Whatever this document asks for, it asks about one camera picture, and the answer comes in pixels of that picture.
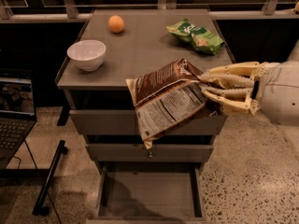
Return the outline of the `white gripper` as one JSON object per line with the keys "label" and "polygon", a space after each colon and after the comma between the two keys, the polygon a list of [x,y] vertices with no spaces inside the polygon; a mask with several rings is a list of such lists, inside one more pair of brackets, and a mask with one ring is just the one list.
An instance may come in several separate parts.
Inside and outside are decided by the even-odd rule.
{"label": "white gripper", "polygon": [[[218,103],[225,115],[255,116],[262,110],[262,114],[273,123],[299,126],[298,61],[234,63],[211,68],[199,79],[222,88],[203,87],[202,93]],[[252,87],[258,80],[259,89],[256,99],[253,99]]]}

